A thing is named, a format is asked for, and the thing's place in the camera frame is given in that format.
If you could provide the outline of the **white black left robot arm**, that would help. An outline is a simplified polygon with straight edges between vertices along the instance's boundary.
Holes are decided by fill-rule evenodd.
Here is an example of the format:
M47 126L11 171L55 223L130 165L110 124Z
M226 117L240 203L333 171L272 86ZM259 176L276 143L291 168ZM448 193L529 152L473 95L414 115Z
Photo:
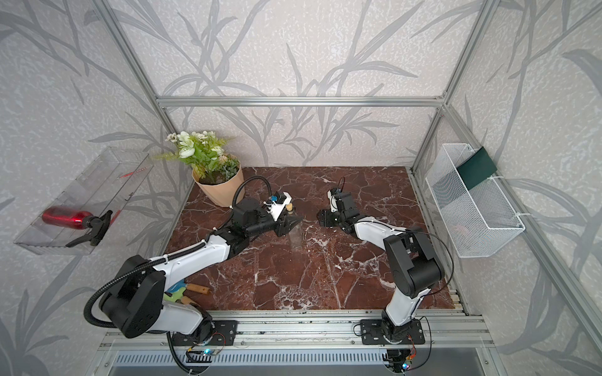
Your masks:
M128 258L116 277L86 304L86 320L115 327L127 338L171 332L195 342L207 341L215 331L213 318L195 303L181 298L169 301L166 293L192 274L239 255L263 233L287 235L300 221L288 212L292 203L286 192L277 192L266 203L247 197L233 207L227 224L204 241L161 257ZM93 304L108 318L106 321L93 316Z

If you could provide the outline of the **clear glass bottle with cork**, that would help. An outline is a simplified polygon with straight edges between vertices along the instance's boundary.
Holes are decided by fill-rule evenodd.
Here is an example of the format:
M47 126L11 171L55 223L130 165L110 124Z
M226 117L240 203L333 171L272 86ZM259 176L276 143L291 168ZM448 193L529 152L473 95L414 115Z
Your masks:
M285 224L288 230L288 242L292 250L299 250L304 245L303 219L296 213L293 203L286 205Z

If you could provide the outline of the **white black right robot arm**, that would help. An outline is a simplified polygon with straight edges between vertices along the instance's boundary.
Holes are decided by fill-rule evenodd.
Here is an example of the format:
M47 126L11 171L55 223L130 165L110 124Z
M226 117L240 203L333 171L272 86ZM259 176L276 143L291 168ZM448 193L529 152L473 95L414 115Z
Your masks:
M421 227L396 227L360 213L349 192L328 192L329 209L317 214L322 227L343 232L384 250L396 290L383 312L383 333L400 335L415 320L415 312L435 285L444 279L445 268L434 250L430 234Z

